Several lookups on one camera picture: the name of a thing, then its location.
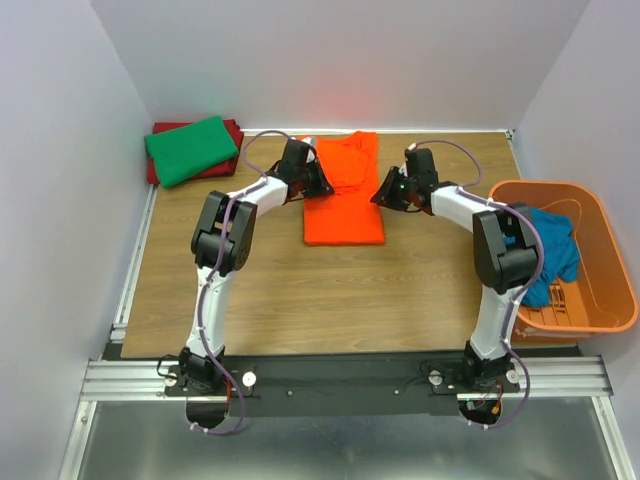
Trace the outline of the orange t shirt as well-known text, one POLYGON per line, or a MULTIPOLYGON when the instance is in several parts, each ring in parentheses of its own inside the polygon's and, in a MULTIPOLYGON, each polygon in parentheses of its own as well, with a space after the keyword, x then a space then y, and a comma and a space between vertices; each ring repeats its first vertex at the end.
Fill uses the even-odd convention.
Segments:
POLYGON ((382 245, 381 211, 371 202, 379 188, 378 136, 357 131, 343 138, 319 138, 316 151, 334 193, 304 202, 304 242, 309 246, 382 245))

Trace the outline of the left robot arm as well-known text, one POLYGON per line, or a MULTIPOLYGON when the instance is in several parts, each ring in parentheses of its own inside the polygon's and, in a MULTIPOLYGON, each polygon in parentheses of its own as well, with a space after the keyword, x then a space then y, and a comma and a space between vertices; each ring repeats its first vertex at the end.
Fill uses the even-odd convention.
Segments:
POLYGON ((302 197, 334 193, 319 160, 317 139, 289 137, 282 156, 255 182, 237 191, 210 192, 196 224, 191 252, 197 274, 192 328, 178 356, 180 373, 201 395, 214 393, 223 371, 224 323, 236 273, 251 252, 258 218, 302 197))

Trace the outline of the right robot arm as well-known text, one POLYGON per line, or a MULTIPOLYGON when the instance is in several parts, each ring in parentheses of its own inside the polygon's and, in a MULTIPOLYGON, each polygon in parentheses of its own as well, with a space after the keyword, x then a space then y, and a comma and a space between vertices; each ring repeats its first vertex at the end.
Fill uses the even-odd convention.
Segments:
POLYGON ((472 234, 474 270, 482 284, 475 329, 457 363, 432 365, 435 388, 480 392, 513 369, 511 337, 520 304, 541 274, 544 247, 529 208, 473 194, 439 179, 433 153, 422 142, 404 152, 402 167, 389 170, 371 202, 444 218, 472 234))

